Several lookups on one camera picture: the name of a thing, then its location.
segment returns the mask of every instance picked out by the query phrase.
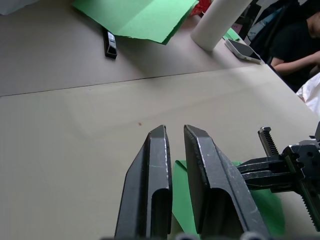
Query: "black object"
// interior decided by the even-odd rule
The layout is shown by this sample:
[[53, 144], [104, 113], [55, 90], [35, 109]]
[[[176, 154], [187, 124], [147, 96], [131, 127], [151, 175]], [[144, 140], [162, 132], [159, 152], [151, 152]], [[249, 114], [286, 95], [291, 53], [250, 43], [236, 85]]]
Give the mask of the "black object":
[[275, 3], [268, 6], [266, 9], [264, 9], [261, 13], [261, 15], [256, 20], [256, 23], [260, 22], [261, 20], [268, 17], [270, 14], [273, 14], [278, 9], [282, 8], [283, 6], [289, 4], [290, 2], [294, 2], [295, 0], [278, 0]]
[[172, 175], [166, 127], [152, 130], [129, 167], [115, 238], [167, 238], [171, 229]]
[[186, 125], [184, 144], [197, 233], [202, 238], [239, 238], [244, 232], [254, 232], [269, 238], [244, 179], [212, 138], [205, 131]]
[[261, 58], [248, 45], [242, 44], [232, 39], [228, 39], [228, 41], [241, 55], [261, 61]]
[[241, 39], [245, 39], [248, 35], [250, 28], [252, 27], [261, 6], [257, 4], [257, 0], [253, 0], [248, 8], [241, 14], [241, 16], [235, 21], [236, 24], [242, 25], [238, 35]]
[[104, 41], [104, 55], [108, 58], [116, 59], [118, 51], [115, 36], [104, 27], [102, 27], [102, 35]]
[[[270, 136], [270, 127], [258, 134], [264, 141], [267, 157], [242, 163], [237, 168], [251, 190], [271, 189], [272, 192], [294, 191], [302, 196], [317, 231], [320, 230], [320, 153], [316, 137], [289, 145], [277, 154]], [[318, 137], [320, 127], [316, 130]]]
[[270, 63], [272, 60], [273, 56], [270, 55], [270, 48], [277, 33], [290, 24], [306, 19], [298, 0], [281, 0], [270, 5], [268, 8], [273, 9], [274, 7], [276, 7], [276, 9], [282, 7], [282, 9], [250, 43], [250, 47], [252, 47], [266, 63]]
[[[204, 130], [184, 126], [192, 210], [196, 231], [202, 239], [273, 239], [249, 192], [260, 189], [300, 194], [319, 230], [320, 123], [315, 136], [289, 145], [282, 154], [278, 154], [270, 131], [270, 127], [258, 131], [267, 157], [235, 167]], [[171, 228], [171, 211], [170, 148], [166, 127], [160, 125], [148, 134], [127, 171], [114, 237], [166, 239]], [[175, 240], [196, 238], [182, 234]]]
[[320, 11], [320, 1], [319, 0], [307, 0], [301, 5], [301, 10], [305, 18], [309, 18], [315, 13]]

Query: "white cloth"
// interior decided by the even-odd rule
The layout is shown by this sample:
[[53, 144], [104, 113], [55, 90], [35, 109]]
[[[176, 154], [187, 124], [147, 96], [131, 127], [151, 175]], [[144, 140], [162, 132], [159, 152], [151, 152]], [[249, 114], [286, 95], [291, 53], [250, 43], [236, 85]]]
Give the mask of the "white cloth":
[[320, 73], [309, 79], [296, 94], [320, 117]]

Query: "black shirt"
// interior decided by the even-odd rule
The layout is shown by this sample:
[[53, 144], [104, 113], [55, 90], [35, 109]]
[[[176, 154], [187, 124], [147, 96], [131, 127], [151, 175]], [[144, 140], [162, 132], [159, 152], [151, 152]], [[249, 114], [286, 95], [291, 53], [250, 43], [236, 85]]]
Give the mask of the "black shirt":
[[[311, 38], [307, 21], [297, 22], [281, 30], [274, 38], [271, 56], [294, 62], [320, 51], [320, 39]], [[310, 71], [316, 65], [306, 66], [299, 71], [282, 76], [285, 83], [296, 93], [310, 78]]]

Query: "person's arm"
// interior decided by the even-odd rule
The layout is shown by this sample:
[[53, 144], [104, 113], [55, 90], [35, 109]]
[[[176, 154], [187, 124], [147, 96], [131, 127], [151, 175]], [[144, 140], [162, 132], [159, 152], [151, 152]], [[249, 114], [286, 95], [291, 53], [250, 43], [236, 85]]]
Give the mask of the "person's arm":
[[316, 63], [316, 57], [314, 54], [306, 56], [296, 61], [284, 62], [282, 59], [274, 57], [271, 62], [271, 66], [276, 70], [281, 76], [286, 76], [292, 74], [306, 66]]
[[270, 49], [270, 56], [273, 57], [271, 66], [274, 70], [281, 76], [293, 73], [303, 65], [307, 64], [306, 60], [299, 62], [288, 62], [288, 59], [292, 57], [292, 53], [296, 50], [297, 43], [297, 33], [294, 25], [287, 26], [282, 29], [275, 36]]

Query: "red object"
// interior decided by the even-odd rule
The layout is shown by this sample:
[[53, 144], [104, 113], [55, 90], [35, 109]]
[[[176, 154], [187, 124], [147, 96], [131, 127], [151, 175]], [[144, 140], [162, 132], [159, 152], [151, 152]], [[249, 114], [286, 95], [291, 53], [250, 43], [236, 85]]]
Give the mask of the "red object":
[[211, 0], [199, 0], [199, 3], [195, 5], [194, 9], [192, 9], [189, 17], [205, 13], [210, 7], [210, 4]]

